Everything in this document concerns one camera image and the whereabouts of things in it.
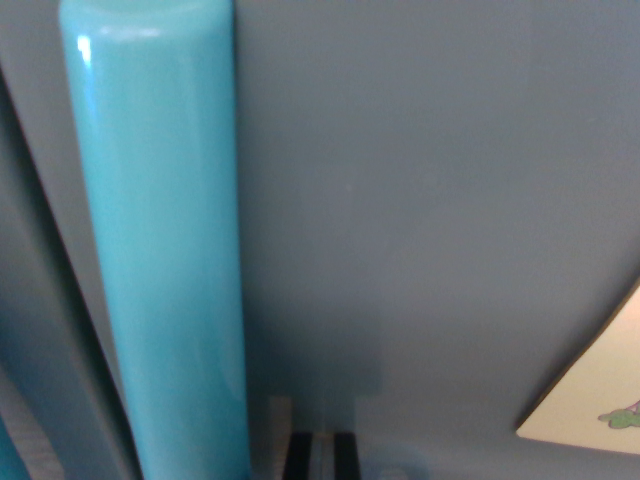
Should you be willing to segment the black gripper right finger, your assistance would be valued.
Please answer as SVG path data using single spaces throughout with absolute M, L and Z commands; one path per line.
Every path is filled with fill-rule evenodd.
M 323 441 L 322 478 L 328 480 L 361 479 L 357 439 L 354 433 L 333 433 Z

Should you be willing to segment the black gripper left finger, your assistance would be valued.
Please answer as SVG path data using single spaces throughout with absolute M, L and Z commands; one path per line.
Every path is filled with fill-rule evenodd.
M 322 440 L 311 432 L 294 432 L 289 437 L 283 480 L 322 478 Z

